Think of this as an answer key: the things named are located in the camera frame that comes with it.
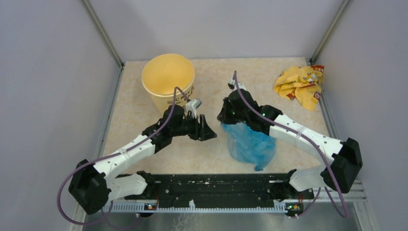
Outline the blue plastic trash bag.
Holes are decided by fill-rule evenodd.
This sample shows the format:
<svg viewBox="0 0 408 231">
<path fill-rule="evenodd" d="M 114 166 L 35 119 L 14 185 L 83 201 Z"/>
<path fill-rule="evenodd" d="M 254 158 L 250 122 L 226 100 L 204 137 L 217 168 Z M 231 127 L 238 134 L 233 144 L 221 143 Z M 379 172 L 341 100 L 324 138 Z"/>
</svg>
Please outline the blue plastic trash bag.
<svg viewBox="0 0 408 231">
<path fill-rule="evenodd" d="M 245 123 L 221 124 L 221 128 L 227 135 L 228 152 L 235 160 L 262 171 L 274 158 L 276 138 L 254 131 Z"/>
</svg>

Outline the yellow capybara trash bin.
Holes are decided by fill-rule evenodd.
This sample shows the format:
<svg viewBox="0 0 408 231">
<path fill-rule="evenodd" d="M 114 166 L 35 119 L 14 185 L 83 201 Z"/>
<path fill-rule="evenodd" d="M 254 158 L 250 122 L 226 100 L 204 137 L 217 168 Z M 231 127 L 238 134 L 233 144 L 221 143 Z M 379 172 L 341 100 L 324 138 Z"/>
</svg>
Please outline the yellow capybara trash bin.
<svg viewBox="0 0 408 231">
<path fill-rule="evenodd" d="M 183 91 L 176 91 L 175 104 L 179 106 L 185 107 L 188 99 L 196 97 L 194 66 L 179 54 L 162 54 L 151 59 L 143 68 L 141 80 L 160 113 L 171 106 L 175 87 Z"/>
</svg>

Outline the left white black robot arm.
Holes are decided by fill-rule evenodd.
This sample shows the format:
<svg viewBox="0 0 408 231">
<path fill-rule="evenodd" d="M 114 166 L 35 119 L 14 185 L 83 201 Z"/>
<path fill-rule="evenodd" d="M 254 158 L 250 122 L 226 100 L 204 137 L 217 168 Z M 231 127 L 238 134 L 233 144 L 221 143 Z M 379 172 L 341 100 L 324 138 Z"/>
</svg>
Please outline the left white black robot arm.
<svg viewBox="0 0 408 231">
<path fill-rule="evenodd" d="M 143 199 L 152 197 L 152 180 L 144 173 L 121 177 L 120 174 L 138 161 L 156 154 L 178 136 L 194 141 L 207 141 L 217 137 L 205 116 L 193 117 L 179 105 L 170 106 L 157 123 L 147 127 L 133 141 L 116 153 L 100 160 L 82 160 L 77 164 L 68 191 L 88 215 L 101 210 L 109 201 L 128 195 Z"/>
</svg>

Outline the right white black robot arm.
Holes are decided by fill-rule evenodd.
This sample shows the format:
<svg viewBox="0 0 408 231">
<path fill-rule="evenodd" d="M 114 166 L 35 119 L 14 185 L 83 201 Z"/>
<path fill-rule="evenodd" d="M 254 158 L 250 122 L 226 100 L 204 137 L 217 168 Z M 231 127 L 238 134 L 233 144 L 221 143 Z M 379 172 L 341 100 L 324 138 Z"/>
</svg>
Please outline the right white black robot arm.
<svg viewBox="0 0 408 231">
<path fill-rule="evenodd" d="M 349 193 L 363 166 L 356 140 L 342 141 L 315 132 L 275 107 L 258 105 L 244 89 L 234 90 L 223 99 L 217 119 L 227 125 L 244 123 L 257 133 L 288 142 L 321 161 L 317 167 L 289 172 L 288 181 L 282 185 L 282 192 L 288 198 L 319 187 Z"/>
</svg>

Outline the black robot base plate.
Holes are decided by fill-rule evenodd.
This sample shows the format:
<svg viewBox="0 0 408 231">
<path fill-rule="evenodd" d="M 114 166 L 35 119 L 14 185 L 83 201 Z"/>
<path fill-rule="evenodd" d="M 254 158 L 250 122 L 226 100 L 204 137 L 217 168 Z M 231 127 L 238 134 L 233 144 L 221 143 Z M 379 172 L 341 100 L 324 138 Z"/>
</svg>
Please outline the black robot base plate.
<svg viewBox="0 0 408 231">
<path fill-rule="evenodd" d="M 160 208 L 272 208 L 286 200 L 313 199 L 312 190 L 298 192 L 286 181 L 285 173 L 257 174 L 151 174 L 141 195 L 126 200 L 157 200 Z"/>
</svg>

